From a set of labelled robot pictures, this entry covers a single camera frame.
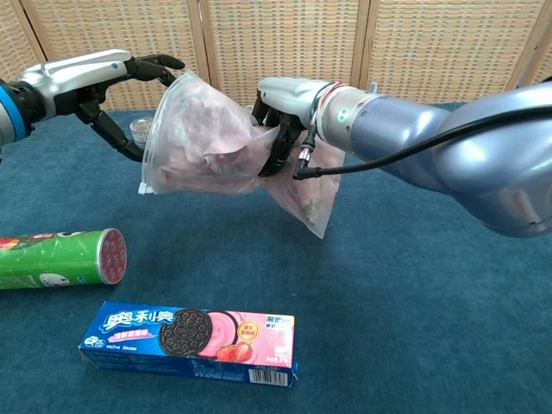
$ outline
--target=blue ring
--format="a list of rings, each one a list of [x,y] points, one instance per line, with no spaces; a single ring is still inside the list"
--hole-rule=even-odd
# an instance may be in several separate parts
[[[27,136],[27,134],[25,133],[25,123],[23,122],[23,118],[19,113],[19,109],[17,109],[16,104],[8,95],[8,92],[6,92],[6,90],[1,85],[0,104],[2,104],[2,106],[6,109],[6,112],[8,112],[8,117],[11,120],[11,123],[16,132],[16,141],[25,138],[25,136]]]

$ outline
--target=beige wall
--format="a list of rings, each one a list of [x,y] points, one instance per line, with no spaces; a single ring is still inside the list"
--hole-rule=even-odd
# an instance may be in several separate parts
[[[0,1],[11,7],[4,78],[44,58],[38,42],[48,60],[107,47],[169,53],[240,104],[265,76],[374,80],[383,93],[438,103],[552,75],[552,0]],[[108,108],[154,108],[163,90],[118,85]]]

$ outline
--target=oreo box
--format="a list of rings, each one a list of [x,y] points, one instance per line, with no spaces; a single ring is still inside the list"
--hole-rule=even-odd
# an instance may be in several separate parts
[[[78,349],[100,368],[291,386],[287,315],[104,302]]]

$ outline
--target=woven panel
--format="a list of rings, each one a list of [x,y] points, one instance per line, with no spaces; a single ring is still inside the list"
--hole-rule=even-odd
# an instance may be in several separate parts
[[[503,91],[544,0],[381,0],[368,79],[438,103]]]
[[[546,78],[552,76],[552,48],[544,58],[544,62],[536,75],[535,83],[542,82]]]
[[[35,65],[44,58],[33,52],[10,2],[0,0],[0,9],[3,12],[0,23],[0,77],[9,82],[16,80],[22,69]]]
[[[218,85],[239,104],[266,76],[350,80],[358,0],[209,5]]]
[[[197,70],[184,0],[35,0],[33,3],[57,58],[116,47],[129,50],[134,56],[171,54],[183,60],[188,68]],[[155,108],[164,90],[158,81],[124,82],[108,89],[105,107]]]

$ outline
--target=plastic bag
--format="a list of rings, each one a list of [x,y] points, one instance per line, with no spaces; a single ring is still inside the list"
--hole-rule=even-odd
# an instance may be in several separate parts
[[[139,193],[237,195],[264,185],[283,209],[322,238],[339,176],[293,179],[301,136],[282,171],[260,178],[279,128],[255,124],[247,110],[193,72],[185,72],[167,89],[155,113]],[[343,151],[317,141],[310,166],[341,166],[343,159]]]

